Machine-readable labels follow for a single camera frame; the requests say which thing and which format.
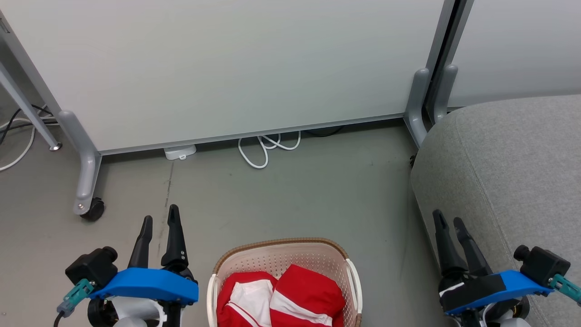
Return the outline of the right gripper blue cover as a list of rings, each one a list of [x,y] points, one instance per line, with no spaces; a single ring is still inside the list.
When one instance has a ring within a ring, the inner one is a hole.
[[[435,228],[438,263],[442,277],[464,273],[467,270],[475,279],[464,281],[440,292],[440,304],[449,317],[459,319],[460,327],[485,327],[485,313],[480,308],[490,309],[494,304],[529,295],[548,296],[552,290],[529,279],[515,270],[492,274],[482,251],[467,230],[463,220],[453,220],[457,239],[467,260],[459,256],[450,238],[450,228],[442,211],[432,213]]]

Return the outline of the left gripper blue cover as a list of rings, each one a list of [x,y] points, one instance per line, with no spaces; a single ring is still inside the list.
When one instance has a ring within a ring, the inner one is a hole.
[[[183,310],[199,300],[195,280],[183,277],[189,265],[179,207],[170,205],[167,218],[165,269],[148,268],[153,218],[148,215],[133,247],[128,268],[104,288],[92,292],[87,316],[92,327],[180,327]]]

